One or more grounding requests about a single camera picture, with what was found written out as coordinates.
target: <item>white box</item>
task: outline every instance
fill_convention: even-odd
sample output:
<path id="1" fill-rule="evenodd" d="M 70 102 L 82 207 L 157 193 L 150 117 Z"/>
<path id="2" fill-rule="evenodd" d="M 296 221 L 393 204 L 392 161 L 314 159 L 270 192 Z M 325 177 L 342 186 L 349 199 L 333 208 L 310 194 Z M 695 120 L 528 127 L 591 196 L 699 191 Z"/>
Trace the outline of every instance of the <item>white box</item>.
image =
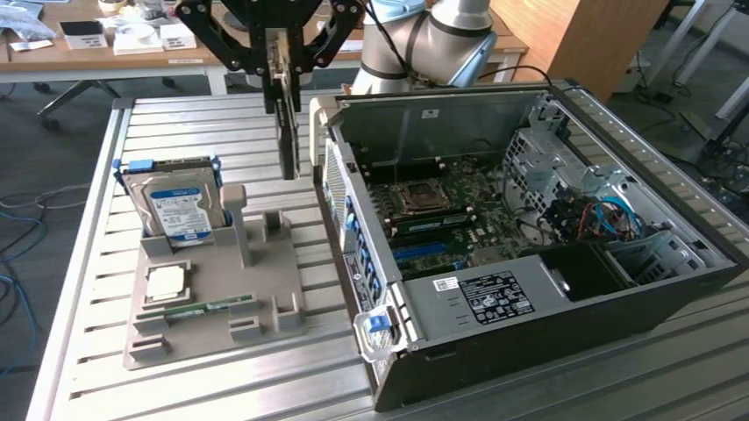
<path id="1" fill-rule="evenodd" d="M 196 35 L 185 24 L 162 25 L 162 45 L 166 50 L 198 48 Z"/>
<path id="2" fill-rule="evenodd" d="M 115 36 L 115 46 L 113 47 L 115 55 L 162 53 L 162 40 L 157 33 L 143 39 L 133 39 L 133 37 Z"/>
<path id="3" fill-rule="evenodd" d="M 109 46 L 105 28 L 99 22 L 61 22 L 61 28 L 71 50 Z"/>

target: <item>warning label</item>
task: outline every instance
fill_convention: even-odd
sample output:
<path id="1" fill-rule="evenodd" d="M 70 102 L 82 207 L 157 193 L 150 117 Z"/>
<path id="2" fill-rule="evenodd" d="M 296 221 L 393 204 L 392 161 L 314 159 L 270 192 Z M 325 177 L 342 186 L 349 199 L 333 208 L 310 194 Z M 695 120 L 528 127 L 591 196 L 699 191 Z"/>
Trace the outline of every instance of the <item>warning label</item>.
<path id="1" fill-rule="evenodd" d="M 535 311 L 512 272 L 461 281 L 460 289 L 483 325 Z"/>

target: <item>wooden cabinet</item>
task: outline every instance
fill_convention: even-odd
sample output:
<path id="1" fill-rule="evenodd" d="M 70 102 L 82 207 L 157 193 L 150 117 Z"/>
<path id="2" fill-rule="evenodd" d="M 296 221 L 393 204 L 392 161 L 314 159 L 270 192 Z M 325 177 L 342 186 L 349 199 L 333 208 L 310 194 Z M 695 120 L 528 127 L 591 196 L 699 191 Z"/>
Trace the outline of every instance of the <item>wooden cabinet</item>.
<path id="1" fill-rule="evenodd" d="M 575 78 L 607 101 L 670 0 L 492 0 L 492 9 L 528 44 L 520 64 Z M 517 81 L 540 80 L 529 69 Z"/>

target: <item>hard drive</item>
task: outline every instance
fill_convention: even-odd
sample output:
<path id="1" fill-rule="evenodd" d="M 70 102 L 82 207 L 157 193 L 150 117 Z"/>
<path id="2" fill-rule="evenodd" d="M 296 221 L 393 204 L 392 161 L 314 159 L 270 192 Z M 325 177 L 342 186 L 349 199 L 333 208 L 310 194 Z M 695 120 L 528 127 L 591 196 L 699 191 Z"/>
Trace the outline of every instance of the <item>hard drive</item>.
<path id="1" fill-rule="evenodd" d="M 214 240 L 214 228 L 228 225 L 220 168 L 218 159 L 201 157 L 131 161 L 122 173 L 117 172 L 149 236 L 166 235 L 174 247 Z"/>

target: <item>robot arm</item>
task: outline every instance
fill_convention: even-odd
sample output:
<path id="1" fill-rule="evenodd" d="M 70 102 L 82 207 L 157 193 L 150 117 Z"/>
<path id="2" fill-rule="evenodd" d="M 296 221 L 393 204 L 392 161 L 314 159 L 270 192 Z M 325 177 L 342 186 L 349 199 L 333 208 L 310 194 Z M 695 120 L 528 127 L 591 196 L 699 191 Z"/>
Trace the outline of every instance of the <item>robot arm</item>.
<path id="1" fill-rule="evenodd" d="M 362 70 L 353 93 L 402 92 L 413 82 L 373 14 L 412 71 L 439 83 L 471 86 L 499 38 L 492 31 L 489 0 L 441 0 L 432 13 L 425 0 L 373 0 L 369 5 Z"/>
<path id="2" fill-rule="evenodd" d="M 328 67 L 362 17 L 358 0 L 332 0 L 333 17 L 305 44 L 305 24 L 322 0 L 222 0 L 250 29 L 252 46 L 233 38 L 212 16 L 213 0 L 184 0 L 177 16 L 224 65 L 262 79 L 266 112 L 277 115 L 281 170 L 285 179 L 300 175 L 297 114 L 300 76 Z"/>

